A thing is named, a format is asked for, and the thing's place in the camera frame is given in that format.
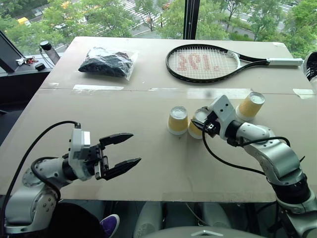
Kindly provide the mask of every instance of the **purple shoe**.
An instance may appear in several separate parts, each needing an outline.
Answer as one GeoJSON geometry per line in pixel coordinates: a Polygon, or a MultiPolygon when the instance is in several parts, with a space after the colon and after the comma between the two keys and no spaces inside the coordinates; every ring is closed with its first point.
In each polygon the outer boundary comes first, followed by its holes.
{"type": "Polygon", "coordinates": [[[112,214],[106,218],[103,218],[100,222],[100,225],[102,225],[105,231],[104,238],[111,238],[118,229],[119,223],[120,218],[117,214],[112,214]]]}

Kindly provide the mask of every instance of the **plastic bag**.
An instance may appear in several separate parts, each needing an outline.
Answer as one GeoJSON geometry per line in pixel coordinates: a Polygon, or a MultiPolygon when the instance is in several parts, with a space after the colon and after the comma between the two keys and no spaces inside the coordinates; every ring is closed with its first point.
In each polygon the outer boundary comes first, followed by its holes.
{"type": "Polygon", "coordinates": [[[93,47],[88,51],[78,71],[102,73],[130,80],[136,58],[136,51],[93,47]]]}

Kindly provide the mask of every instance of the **racket strings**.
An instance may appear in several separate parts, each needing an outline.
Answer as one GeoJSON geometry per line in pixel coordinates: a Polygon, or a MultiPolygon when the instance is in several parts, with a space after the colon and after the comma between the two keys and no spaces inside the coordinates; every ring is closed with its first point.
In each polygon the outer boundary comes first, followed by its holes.
{"type": "Polygon", "coordinates": [[[228,75],[239,66],[232,52],[208,47],[178,49],[168,58],[170,69],[192,79],[213,79],[228,75]]]}

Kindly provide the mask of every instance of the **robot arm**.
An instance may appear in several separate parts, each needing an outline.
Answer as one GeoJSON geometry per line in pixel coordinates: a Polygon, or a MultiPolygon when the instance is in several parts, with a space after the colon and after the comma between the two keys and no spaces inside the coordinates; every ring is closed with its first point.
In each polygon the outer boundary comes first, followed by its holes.
{"type": "Polygon", "coordinates": [[[109,180],[137,165],[141,158],[121,162],[109,169],[107,156],[103,154],[107,145],[123,142],[131,136],[130,133],[115,134],[90,146],[90,133],[74,128],[68,154],[62,158],[38,159],[34,163],[35,171],[29,168],[23,175],[21,187],[10,198],[5,210],[6,233],[29,233],[47,228],[59,200],[59,190],[73,180],[85,181],[92,176],[109,180]],[[41,181],[39,176],[53,187],[41,181]]]}
{"type": "Polygon", "coordinates": [[[276,193],[284,226],[289,233],[296,234],[292,237],[306,237],[308,232],[317,229],[317,200],[295,152],[278,139],[266,140],[275,136],[270,128],[237,121],[235,110],[225,95],[205,109],[209,112],[206,120],[193,120],[193,123],[201,130],[205,128],[211,137],[218,134],[230,145],[246,144],[243,148],[260,163],[276,193]],[[248,144],[261,139],[263,141],[248,144]]]}

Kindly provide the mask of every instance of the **window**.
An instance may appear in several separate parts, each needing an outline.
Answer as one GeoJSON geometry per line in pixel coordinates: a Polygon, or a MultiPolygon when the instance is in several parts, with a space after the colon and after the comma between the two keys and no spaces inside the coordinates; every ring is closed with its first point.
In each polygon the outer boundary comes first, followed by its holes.
{"type": "Polygon", "coordinates": [[[196,39],[283,42],[304,59],[317,50],[317,0],[200,0],[196,39]]]}
{"type": "Polygon", "coordinates": [[[0,30],[23,55],[76,36],[183,38],[185,0],[0,0],[0,30]]]}

